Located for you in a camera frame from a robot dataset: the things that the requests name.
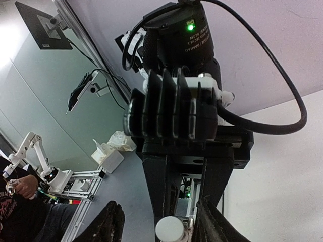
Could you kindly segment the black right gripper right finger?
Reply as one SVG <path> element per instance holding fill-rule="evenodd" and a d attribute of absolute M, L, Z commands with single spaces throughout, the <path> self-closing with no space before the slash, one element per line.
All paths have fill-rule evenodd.
<path fill-rule="evenodd" d="M 192 241 L 249 242 L 206 198 L 197 202 Z"/>

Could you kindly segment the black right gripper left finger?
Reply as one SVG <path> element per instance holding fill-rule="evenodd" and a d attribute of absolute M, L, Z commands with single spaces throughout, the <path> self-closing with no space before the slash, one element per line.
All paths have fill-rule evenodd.
<path fill-rule="evenodd" d="M 83 231 L 83 241 L 122 241 L 125 214 L 116 201 L 109 201 Z"/>

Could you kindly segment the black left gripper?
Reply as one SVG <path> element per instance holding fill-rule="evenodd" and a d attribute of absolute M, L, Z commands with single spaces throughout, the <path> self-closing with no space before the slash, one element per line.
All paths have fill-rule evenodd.
<path fill-rule="evenodd" d="M 221 90 L 202 3 L 167 3 L 145 15 L 122 42 L 123 68 L 148 75 L 146 91 L 132 92 L 125 123 L 138 155 L 172 153 L 176 142 L 217 141 L 233 148 L 234 166 L 243 169 L 253 134 L 219 123 L 217 101 L 227 105 L 234 95 Z"/>

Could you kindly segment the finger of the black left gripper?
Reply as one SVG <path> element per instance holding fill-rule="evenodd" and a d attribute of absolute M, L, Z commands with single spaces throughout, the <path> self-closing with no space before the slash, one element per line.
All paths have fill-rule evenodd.
<path fill-rule="evenodd" d="M 154 225 L 164 217 L 175 215 L 181 177 L 168 155 L 144 155 L 142 161 L 152 204 Z"/>
<path fill-rule="evenodd" d="M 218 205 L 234 168 L 234 159 L 205 158 L 202 167 L 200 198 Z"/>

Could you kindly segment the operator hand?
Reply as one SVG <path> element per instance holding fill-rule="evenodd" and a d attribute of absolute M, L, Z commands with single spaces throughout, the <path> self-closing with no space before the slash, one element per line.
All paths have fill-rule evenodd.
<path fill-rule="evenodd" d="M 9 184 L 15 188 L 15 193 L 23 196 L 25 199 L 32 200 L 38 190 L 38 180 L 33 175 L 27 175 L 19 179 L 12 179 Z"/>

